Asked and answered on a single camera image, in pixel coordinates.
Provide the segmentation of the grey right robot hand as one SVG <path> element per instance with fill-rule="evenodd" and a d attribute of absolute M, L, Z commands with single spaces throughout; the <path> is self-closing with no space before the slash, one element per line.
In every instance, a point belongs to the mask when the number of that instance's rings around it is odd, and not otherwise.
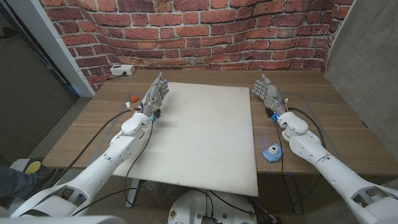
<path fill-rule="evenodd" d="M 252 92 L 264 102 L 267 109 L 279 117 L 287 112 L 284 100 L 271 80 L 264 73 L 261 76 L 262 78 L 254 84 Z"/>

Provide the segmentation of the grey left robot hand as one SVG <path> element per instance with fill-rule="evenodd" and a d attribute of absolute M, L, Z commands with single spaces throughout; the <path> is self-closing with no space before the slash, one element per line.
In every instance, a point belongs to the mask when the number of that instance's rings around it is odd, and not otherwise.
<path fill-rule="evenodd" d="M 151 117 L 157 110 L 160 109 L 165 96 L 169 92 L 168 84 L 169 82 L 162 77 L 162 72 L 160 72 L 147 93 L 141 113 Z"/>

